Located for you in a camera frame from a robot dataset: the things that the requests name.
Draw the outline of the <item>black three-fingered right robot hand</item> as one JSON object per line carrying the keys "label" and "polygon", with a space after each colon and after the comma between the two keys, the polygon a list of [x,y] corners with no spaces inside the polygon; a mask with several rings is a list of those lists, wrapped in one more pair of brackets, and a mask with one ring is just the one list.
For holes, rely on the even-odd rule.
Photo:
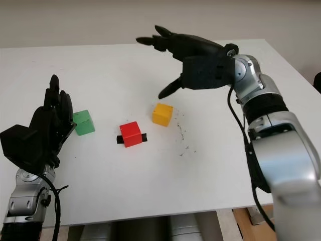
{"label": "black three-fingered right robot hand", "polygon": [[215,89],[235,82],[235,59],[239,48],[235,44],[221,46],[210,40],[187,34],[177,34],[155,26],[158,35],[138,37],[140,44],[172,53],[174,59],[183,64],[180,76],[165,87],[159,99],[168,97],[178,89]]}

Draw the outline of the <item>black three-fingered left robot hand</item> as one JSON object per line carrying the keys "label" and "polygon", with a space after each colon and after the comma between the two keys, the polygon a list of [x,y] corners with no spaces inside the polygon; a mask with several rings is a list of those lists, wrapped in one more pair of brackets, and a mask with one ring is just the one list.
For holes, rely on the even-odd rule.
{"label": "black three-fingered left robot hand", "polygon": [[58,154],[76,125],[70,95],[60,90],[59,78],[54,74],[46,89],[44,104],[36,109],[29,125],[41,135],[42,159],[46,164],[59,167]]}

